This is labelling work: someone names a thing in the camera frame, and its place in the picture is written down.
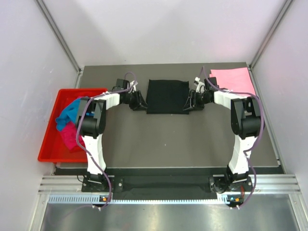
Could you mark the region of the black t shirt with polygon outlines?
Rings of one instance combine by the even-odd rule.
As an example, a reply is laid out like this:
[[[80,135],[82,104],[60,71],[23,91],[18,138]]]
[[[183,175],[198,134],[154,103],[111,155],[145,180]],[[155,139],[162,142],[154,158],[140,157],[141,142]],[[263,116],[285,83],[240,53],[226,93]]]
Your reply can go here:
[[[146,96],[147,114],[188,115],[183,108],[189,95],[189,82],[180,80],[149,80]]]

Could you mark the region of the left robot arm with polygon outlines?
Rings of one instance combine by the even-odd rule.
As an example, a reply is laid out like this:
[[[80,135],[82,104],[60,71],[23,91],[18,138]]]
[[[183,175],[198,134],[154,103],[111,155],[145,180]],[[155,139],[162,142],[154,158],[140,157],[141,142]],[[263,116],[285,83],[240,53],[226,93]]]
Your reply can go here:
[[[112,107],[127,104],[133,111],[145,111],[148,107],[141,91],[136,89],[137,81],[118,79],[111,91],[93,97],[80,99],[75,126],[83,144],[79,146],[87,154],[88,168],[86,179],[99,191],[109,186],[104,176],[106,163],[103,158],[103,133],[106,127],[106,112]]]

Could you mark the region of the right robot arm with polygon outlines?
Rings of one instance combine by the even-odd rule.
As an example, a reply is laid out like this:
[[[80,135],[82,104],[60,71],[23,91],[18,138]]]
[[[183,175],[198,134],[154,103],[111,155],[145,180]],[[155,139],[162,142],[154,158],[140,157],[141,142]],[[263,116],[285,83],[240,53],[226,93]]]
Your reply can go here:
[[[260,130],[264,127],[259,99],[250,93],[220,89],[215,77],[204,81],[196,77],[194,85],[196,89],[189,91],[184,111],[203,110],[207,103],[215,103],[230,110],[235,140],[224,183],[229,190],[237,190],[248,178],[248,159]]]

